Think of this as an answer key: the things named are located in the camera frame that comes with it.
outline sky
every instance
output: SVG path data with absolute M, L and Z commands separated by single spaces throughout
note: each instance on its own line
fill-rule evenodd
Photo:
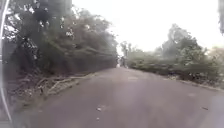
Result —
M 173 23 L 203 47 L 224 46 L 218 0 L 73 0 L 73 4 L 111 22 L 119 43 L 127 41 L 144 51 L 161 46 Z

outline tree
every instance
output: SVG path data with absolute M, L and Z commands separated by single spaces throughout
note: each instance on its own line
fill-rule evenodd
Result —
M 219 69 L 219 73 L 221 76 L 224 75 L 224 48 L 213 47 L 212 50 L 209 51 L 208 56 L 211 60 L 217 63 L 217 68 Z
M 128 54 L 130 68 L 161 75 L 178 75 L 181 79 L 194 82 L 216 82 L 216 62 L 206 56 L 206 50 L 197 44 L 189 32 L 172 25 L 168 40 L 154 53 L 132 50 Z
M 132 50 L 132 46 L 130 43 L 127 43 L 126 41 L 122 42 L 120 44 L 121 46 L 121 50 L 123 52 L 123 56 L 121 57 L 120 59 L 120 62 L 121 62 L 121 66 L 124 66 L 126 67 L 127 66 L 127 57 L 129 56 L 129 53 L 131 52 Z
M 72 6 L 71 0 L 12 0 L 8 12 L 5 68 L 55 74 L 116 65 L 117 42 L 107 31 L 110 23 Z

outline road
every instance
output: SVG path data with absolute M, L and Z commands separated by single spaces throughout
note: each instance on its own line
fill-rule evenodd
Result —
M 28 113 L 31 128 L 223 128 L 224 94 L 115 68 Z

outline asphalt road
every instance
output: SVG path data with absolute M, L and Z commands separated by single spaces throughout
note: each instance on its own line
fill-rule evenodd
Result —
M 31 128 L 223 128 L 224 94 L 115 68 L 28 113 Z

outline vegetation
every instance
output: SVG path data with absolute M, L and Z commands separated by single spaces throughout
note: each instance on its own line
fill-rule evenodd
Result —
M 128 44 L 123 45 L 127 50 L 127 65 L 130 68 L 175 75 L 180 79 L 211 85 L 220 81 L 220 72 L 223 72 L 219 68 L 223 65 L 222 54 L 214 51 L 208 54 L 206 49 L 198 45 L 196 38 L 176 24 L 169 30 L 168 40 L 154 52 L 144 52 L 130 46 L 127 48 Z
M 7 76 L 72 74 L 116 65 L 110 23 L 72 6 L 72 0 L 12 0 L 8 12 L 3 48 Z

